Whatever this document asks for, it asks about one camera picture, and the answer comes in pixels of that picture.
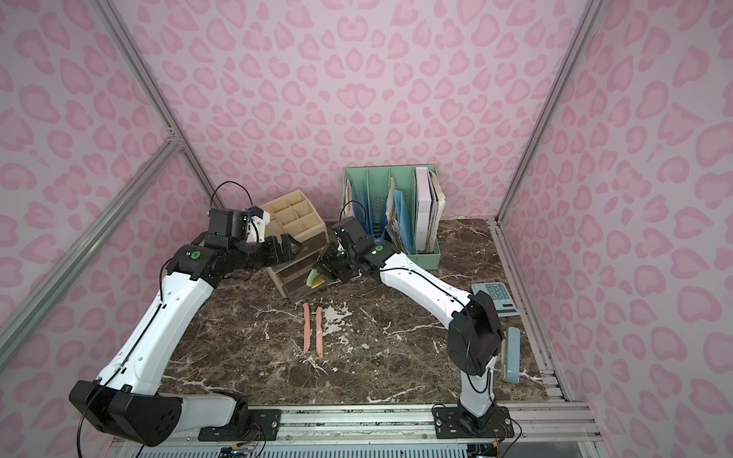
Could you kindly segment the beige desktop drawer organizer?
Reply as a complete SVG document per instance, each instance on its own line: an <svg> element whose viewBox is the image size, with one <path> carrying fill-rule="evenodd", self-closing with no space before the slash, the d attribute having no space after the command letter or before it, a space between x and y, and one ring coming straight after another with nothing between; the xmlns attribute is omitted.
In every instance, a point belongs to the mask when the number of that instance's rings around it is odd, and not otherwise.
<svg viewBox="0 0 733 458"><path fill-rule="evenodd" d="M278 292L296 303L313 292L307 278L329 243L326 223L301 190L271 200L262 208L271 217L265 230L267 236L280 238L288 234L303 244L303 250L293 261L265 269Z"/></svg>

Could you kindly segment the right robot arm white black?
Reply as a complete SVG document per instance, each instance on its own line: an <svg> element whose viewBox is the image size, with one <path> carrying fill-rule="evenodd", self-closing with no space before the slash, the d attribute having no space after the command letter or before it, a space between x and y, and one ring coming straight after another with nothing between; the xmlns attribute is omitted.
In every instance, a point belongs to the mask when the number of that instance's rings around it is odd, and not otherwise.
<svg viewBox="0 0 733 458"><path fill-rule="evenodd" d="M336 223L332 231L335 240L320 255L307 285L346 284L353 278L371 276L437 318L448 331L449 358L461 371L456 421L477 437L490 421L499 419L494 368L505 334L492 297L439 280L391 242L376 242L354 217Z"/></svg>

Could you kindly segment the drawer with gold handle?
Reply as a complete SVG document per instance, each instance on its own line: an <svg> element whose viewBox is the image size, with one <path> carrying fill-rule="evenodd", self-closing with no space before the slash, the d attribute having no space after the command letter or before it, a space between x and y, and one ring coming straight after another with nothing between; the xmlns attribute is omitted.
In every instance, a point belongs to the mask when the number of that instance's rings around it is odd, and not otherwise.
<svg viewBox="0 0 733 458"><path fill-rule="evenodd" d="M326 269L316 261L316 256L293 263L280 272L283 281L283 292L286 297L296 303L311 293L335 280Z"/></svg>

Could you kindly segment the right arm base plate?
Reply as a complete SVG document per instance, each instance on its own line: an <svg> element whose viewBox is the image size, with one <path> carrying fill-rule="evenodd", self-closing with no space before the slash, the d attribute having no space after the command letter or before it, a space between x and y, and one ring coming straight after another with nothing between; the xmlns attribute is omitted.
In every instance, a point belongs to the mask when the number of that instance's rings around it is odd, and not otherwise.
<svg viewBox="0 0 733 458"><path fill-rule="evenodd" d="M505 406L492 405L486 414L475 417L463 406L434 405L431 408L438 439L496 439L515 437L513 421Z"/></svg>

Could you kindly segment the green knife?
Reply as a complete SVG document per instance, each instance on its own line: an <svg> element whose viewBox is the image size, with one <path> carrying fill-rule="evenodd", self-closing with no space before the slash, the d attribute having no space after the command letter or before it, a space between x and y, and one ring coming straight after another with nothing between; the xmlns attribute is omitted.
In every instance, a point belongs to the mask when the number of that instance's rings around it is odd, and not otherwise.
<svg viewBox="0 0 733 458"><path fill-rule="evenodd" d="M320 287L326 282L328 275L322 273L320 270L314 268L310 271L307 276L307 286L311 289Z"/></svg>

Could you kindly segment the pink knife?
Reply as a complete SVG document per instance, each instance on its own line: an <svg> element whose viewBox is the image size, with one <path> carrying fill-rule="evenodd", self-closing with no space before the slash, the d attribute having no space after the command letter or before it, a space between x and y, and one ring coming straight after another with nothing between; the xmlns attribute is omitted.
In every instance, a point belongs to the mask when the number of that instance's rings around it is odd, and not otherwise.
<svg viewBox="0 0 733 458"><path fill-rule="evenodd" d="M318 306L316 309L316 353L319 358L325 356L324 351L324 309Z"/></svg>
<svg viewBox="0 0 733 458"><path fill-rule="evenodd" d="M304 313L303 353L308 353L311 347L310 307L308 303L303 304L303 313Z"/></svg>

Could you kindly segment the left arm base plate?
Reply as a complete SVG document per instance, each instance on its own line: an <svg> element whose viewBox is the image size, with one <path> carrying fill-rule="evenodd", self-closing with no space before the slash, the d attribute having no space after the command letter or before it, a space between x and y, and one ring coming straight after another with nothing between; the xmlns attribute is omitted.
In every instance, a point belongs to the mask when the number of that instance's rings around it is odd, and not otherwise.
<svg viewBox="0 0 733 458"><path fill-rule="evenodd" d="M200 442L248 442L275 441L278 437L282 410L270 408L242 408L223 427L204 427L200 430Z"/></svg>

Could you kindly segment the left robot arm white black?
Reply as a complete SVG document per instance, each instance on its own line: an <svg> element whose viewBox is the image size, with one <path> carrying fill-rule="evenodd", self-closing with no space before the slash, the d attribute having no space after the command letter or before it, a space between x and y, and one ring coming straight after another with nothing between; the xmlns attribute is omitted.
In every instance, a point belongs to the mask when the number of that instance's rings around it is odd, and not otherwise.
<svg viewBox="0 0 733 458"><path fill-rule="evenodd" d="M226 394L166 395L162 376L197 312L224 278L295 259L303 246L290 234L267 236L259 207L214 208L207 231L178 249L158 275L158 294L111 362L93 381L79 381L69 400L97 431L155 447L169 436L199 429L219 438L250 431L243 400Z"/></svg>

